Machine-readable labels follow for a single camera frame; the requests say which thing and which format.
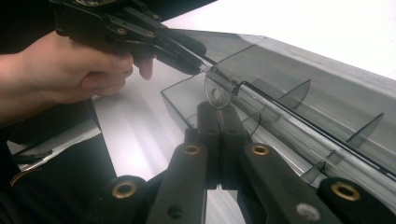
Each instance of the sleeve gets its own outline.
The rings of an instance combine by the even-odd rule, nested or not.
[[[21,170],[12,158],[7,146],[7,140],[17,126],[0,128],[0,186],[7,185],[11,178]]]

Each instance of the screw hole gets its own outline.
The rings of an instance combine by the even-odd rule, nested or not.
[[[340,187],[339,190],[340,190],[341,193],[343,193],[343,194],[345,194],[347,196],[352,196],[354,194],[352,190],[347,189],[345,187]]]
[[[211,94],[212,94],[213,99],[216,101],[219,100],[221,97],[218,89],[213,89]]]
[[[125,192],[130,191],[131,189],[132,189],[132,186],[130,186],[130,185],[123,185],[123,186],[120,186],[120,187],[119,187],[119,192],[120,192],[120,193],[125,193]]]
[[[307,203],[299,203],[296,207],[297,213],[308,221],[319,221],[320,212],[314,206]]]
[[[168,208],[168,216],[172,219],[178,219],[183,216],[183,207],[179,204],[170,205]]]

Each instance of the white surface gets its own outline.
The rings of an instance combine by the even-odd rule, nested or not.
[[[266,35],[396,79],[396,2],[392,0],[219,0],[164,24]]]
[[[396,3],[391,0],[219,0],[165,22],[170,28],[266,35],[396,79]],[[183,132],[160,91],[185,75],[156,62],[151,81],[134,75],[119,95],[95,99],[117,175],[150,179],[166,169]],[[242,223],[230,196],[208,197],[206,223]]]

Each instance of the finger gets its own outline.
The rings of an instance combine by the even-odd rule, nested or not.
[[[75,87],[62,91],[44,91],[43,94],[55,104],[73,104],[91,98],[95,92]]]
[[[129,53],[111,54],[79,44],[75,41],[68,41],[70,42],[70,50],[63,55],[61,60],[65,62],[71,72],[125,72],[134,63],[134,59]]]
[[[134,64],[139,68],[139,73],[142,78],[149,80],[152,77],[153,60],[151,58],[142,58],[136,60]]]
[[[84,89],[100,89],[118,85],[124,82],[132,72],[133,68],[124,73],[92,72],[81,80],[81,87]]]
[[[101,95],[101,96],[114,95],[114,94],[118,93],[124,85],[125,85],[125,81],[123,81],[117,85],[114,85],[114,86],[109,86],[109,87],[105,87],[105,88],[97,88],[94,90],[94,93],[97,95]]]

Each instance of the brass insert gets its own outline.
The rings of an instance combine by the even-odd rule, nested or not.
[[[264,147],[264,146],[253,146],[251,148],[251,151],[259,156],[265,156],[270,152],[270,149],[268,149],[268,147]]]
[[[124,28],[117,29],[117,32],[121,35],[126,34],[126,30]]]
[[[332,184],[332,191],[339,197],[352,202],[357,201],[361,197],[355,188],[342,182]]]
[[[187,146],[184,148],[184,153],[188,155],[195,155],[198,154],[200,151],[201,149],[198,148],[197,146]]]
[[[137,185],[131,180],[120,182],[114,187],[112,193],[115,198],[124,199],[131,197],[137,191]]]

